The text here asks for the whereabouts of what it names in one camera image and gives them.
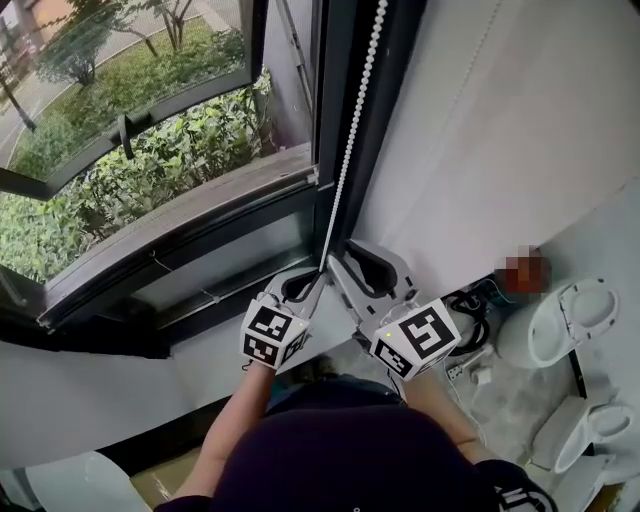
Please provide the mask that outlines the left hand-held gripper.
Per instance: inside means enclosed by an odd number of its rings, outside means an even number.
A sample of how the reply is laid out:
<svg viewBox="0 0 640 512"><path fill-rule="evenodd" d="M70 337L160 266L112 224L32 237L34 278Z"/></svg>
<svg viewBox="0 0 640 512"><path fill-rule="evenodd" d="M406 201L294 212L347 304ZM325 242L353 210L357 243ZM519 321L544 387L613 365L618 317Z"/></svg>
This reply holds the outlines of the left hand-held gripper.
<svg viewBox="0 0 640 512"><path fill-rule="evenodd" d="M277 274L253 299L241 324L241 354L278 370L302 351L327 284L327 273L293 268Z"/></svg>

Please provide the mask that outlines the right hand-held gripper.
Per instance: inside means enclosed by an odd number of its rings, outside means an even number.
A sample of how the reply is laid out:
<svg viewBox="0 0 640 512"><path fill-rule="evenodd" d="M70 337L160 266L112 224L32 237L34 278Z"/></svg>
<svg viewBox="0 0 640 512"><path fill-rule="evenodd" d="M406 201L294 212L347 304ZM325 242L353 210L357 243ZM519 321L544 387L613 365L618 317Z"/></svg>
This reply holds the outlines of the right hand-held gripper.
<svg viewBox="0 0 640 512"><path fill-rule="evenodd" d="M456 348L461 335L442 300L405 298L415 286L399 255L356 239L344 249L328 256L327 270L371 357L409 381Z"/></svg>

